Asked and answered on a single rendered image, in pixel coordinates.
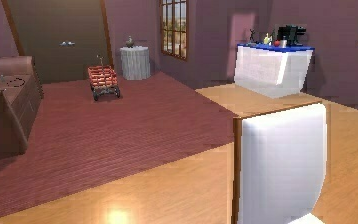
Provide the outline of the wooden framed window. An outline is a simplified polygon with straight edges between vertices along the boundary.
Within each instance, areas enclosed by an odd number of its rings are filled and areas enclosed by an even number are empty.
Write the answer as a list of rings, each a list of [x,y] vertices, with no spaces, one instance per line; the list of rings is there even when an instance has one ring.
[[[161,51],[187,60],[188,0],[160,0]]]

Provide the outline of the dark brown room door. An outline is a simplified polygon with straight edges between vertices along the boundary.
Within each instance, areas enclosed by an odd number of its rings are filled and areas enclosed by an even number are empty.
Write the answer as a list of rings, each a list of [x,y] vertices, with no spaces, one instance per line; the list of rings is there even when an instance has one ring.
[[[18,52],[34,59],[43,84],[84,80],[113,63],[105,0],[1,0]],[[60,46],[63,41],[75,46]]]

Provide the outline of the white round side table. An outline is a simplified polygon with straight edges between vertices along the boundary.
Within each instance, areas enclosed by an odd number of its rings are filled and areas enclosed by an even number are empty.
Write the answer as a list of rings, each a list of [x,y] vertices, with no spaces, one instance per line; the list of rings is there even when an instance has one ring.
[[[122,47],[120,53],[122,74],[126,80],[144,80],[151,76],[148,47]]]

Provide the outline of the white counter with blue top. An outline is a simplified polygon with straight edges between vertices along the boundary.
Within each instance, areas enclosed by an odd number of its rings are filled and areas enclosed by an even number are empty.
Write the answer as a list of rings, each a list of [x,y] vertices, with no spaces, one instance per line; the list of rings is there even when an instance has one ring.
[[[301,92],[314,48],[237,45],[234,82],[270,98]]]

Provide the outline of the black coffee machine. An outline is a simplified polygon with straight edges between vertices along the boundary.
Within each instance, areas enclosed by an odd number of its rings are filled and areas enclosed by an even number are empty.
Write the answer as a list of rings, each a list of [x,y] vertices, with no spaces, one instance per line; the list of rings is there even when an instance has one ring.
[[[277,39],[286,40],[288,46],[301,46],[299,37],[306,33],[306,29],[296,25],[285,25],[278,28]]]

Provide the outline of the red toy wagon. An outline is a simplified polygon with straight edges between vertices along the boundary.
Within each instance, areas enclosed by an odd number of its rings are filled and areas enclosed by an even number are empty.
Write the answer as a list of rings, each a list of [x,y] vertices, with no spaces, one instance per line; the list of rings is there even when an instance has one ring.
[[[90,66],[87,68],[90,89],[93,99],[97,101],[100,96],[106,94],[114,94],[118,98],[121,97],[121,91],[118,85],[117,74],[110,65],[103,63],[103,57],[97,55],[100,61],[98,66]]]

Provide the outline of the brown sofa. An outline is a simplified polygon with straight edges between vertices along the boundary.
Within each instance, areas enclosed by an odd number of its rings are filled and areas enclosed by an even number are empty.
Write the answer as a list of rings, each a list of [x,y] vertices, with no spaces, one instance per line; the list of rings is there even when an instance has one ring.
[[[44,97],[31,56],[0,58],[0,159],[24,154]]]

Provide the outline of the white cabinet with wooden top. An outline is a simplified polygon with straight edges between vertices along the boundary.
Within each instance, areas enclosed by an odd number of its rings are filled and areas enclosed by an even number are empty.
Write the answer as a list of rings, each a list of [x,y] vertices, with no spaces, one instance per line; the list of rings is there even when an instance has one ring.
[[[231,224],[325,224],[312,210],[326,177],[322,101],[269,99],[234,84],[201,95],[233,111]]]

